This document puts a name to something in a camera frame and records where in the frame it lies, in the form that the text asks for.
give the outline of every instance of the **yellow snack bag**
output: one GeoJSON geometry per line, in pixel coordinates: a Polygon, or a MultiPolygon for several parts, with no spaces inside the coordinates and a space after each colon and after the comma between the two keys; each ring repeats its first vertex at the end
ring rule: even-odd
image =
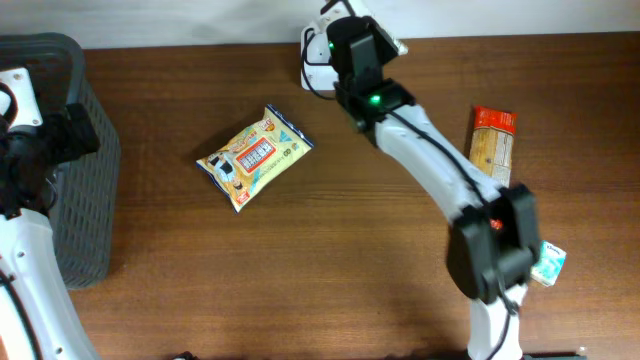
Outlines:
{"type": "Polygon", "coordinates": [[[236,212],[304,154],[313,143],[271,104],[259,122],[222,149],[197,161],[236,212]]]}

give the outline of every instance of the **packaged food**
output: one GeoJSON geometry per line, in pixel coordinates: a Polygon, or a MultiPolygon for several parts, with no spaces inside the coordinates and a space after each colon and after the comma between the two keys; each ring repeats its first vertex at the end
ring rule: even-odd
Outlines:
{"type": "Polygon", "coordinates": [[[476,106],[469,160],[482,172],[509,187],[511,151],[517,114],[476,106]]]}
{"type": "Polygon", "coordinates": [[[239,212],[276,176],[313,149],[313,143],[273,106],[220,150],[197,161],[239,212]]]}

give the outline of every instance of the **gray basket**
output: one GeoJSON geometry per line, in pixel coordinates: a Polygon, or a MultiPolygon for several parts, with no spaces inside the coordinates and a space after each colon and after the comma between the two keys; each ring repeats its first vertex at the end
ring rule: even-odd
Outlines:
{"type": "Polygon", "coordinates": [[[58,202],[50,214],[58,267],[67,288],[94,285],[107,276],[120,168],[120,140],[85,77],[80,46],[60,34],[0,36],[0,68],[29,70],[40,112],[81,103],[100,138],[96,154],[54,170],[58,202]]]}

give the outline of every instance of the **orange box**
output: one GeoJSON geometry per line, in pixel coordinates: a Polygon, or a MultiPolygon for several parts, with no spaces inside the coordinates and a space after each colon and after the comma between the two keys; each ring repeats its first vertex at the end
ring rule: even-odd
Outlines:
{"type": "Polygon", "coordinates": [[[517,114],[476,106],[469,160],[482,172],[509,187],[517,114]]]}

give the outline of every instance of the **wooden tabletop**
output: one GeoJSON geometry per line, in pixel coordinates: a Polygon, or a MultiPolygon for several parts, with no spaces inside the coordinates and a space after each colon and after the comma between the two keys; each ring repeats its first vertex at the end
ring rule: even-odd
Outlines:
{"type": "MultiPolygon", "coordinates": [[[[387,74],[458,149],[471,109],[517,112],[512,182],[568,252],[532,284],[526,352],[640,353],[640,34],[409,41],[387,74]]],[[[303,91],[297,45],[87,51],[122,142],[112,266],[72,293],[105,359],[362,359],[462,350],[469,300],[414,179],[303,91]],[[276,105],[316,148],[239,214],[196,169],[276,105]]]]}

